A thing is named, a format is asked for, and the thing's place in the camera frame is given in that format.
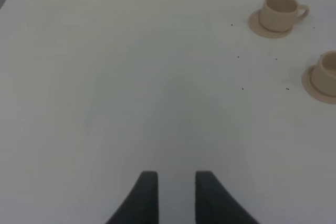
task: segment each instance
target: white table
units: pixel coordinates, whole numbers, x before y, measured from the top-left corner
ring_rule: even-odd
[[[161,223],[193,223],[209,169],[260,223],[334,223],[336,106],[301,74],[336,48],[336,0],[275,40],[247,26],[262,2],[7,0],[0,222],[104,223],[152,169]]]

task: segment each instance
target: cup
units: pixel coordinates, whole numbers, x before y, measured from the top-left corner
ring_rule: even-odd
[[[300,10],[305,12],[298,16]],[[296,0],[265,0],[259,22],[269,31],[286,32],[309,14],[307,5],[299,5]]]
[[[336,98],[336,51],[326,52],[321,56],[310,78],[318,91]]]

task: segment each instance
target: ceramic cup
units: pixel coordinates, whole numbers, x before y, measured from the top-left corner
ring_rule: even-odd
[[[309,14],[307,5],[299,5],[296,0],[265,0],[259,22],[269,31],[277,33],[288,31],[292,26]]]
[[[314,98],[336,104],[336,51],[324,53],[315,66],[308,68],[302,84]]]

